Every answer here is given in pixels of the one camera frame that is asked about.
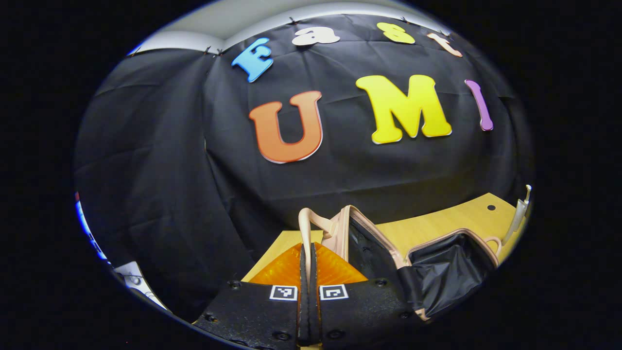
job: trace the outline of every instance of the screw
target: screw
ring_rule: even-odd
[[[229,288],[231,288],[232,290],[238,290],[242,286],[242,283],[240,283],[239,281],[229,281],[227,283],[229,283]]]
[[[218,318],[215,318],[214,315],[210,315],[210,314],[205,314],[203,315],[203,318],[205,318],[206,321],[208,322],[217,322]]]
[[[334,329],[328,332],[328,337],[330,339],[339,339],[342,338],[346,333],[340,329]]]
[[[285,332],[274,332],[272,334],[273,337],[275,337],[278,340],[282,340],[282,341],[286,341],[289,340],[289,338],[291,338],[292,336],[290,336],[289,334],[285,333]]]

